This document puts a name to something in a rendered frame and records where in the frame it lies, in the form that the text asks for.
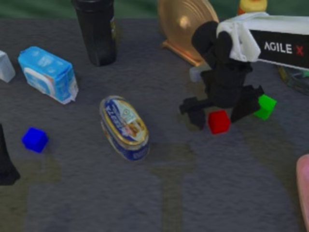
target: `blue and white package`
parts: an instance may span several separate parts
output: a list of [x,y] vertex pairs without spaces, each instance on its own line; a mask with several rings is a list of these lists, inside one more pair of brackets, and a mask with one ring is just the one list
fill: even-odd
[[70,62],[36,46],[22,51],[18,62],[29,85],[62,104],[75,101],[78,87]]

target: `black tumbler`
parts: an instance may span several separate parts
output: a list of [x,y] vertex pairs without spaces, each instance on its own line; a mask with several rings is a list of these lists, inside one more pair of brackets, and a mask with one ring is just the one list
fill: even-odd
[[71,0],[75,7],[91,63],[103,66],[116,60],[113,0]]

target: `gray table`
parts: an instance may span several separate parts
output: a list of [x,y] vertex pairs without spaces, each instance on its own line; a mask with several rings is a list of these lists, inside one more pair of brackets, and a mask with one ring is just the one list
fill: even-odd
[[[1,20],[0,50],[17,75],[0,82],[0,122],[22,179],[0,187],[1,232],[303,232],[295,182],[309,152],[309,98],[254,64],[248,83],[278,100],[267,121],[254,116],[212,136],[178,115],[186,97],[203,97],[190,65],[168,50],[156,21],[124,20],[117,62],[88,61],[75,20]],[[29,85],[16,62],[37,45],[73,63],[80,92],[61,105]],[[152,151],[140,163],[117,155],[104,137],[98,105],[120,94],[148,125]],[[45,130],[43,154],[23,148],[28,127]]]

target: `cube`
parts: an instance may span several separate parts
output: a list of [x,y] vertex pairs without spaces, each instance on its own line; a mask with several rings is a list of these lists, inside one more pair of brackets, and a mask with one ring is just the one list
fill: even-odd
[[231,121],[225,110],[211,112],[208,115],[208,126],[212,134],[227,132],[230,125]]
[[22,142],[25,148],[41,153],[48,142],[48,137],[44,131],[31,127],[22,138]]
[[255,116],[262,120],[267,120],[271,113],[274,111],[277,101],[271,97],[263,94],[259,98],[259,104],[261,108],[254,113]]

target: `food can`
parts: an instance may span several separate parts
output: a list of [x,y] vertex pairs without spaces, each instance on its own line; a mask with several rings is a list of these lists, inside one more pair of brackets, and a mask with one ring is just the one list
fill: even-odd
[[138,161],[149,153],[148,129],[133,106],[120,96],[100,103],[103,131],[114,149],[126,160]]

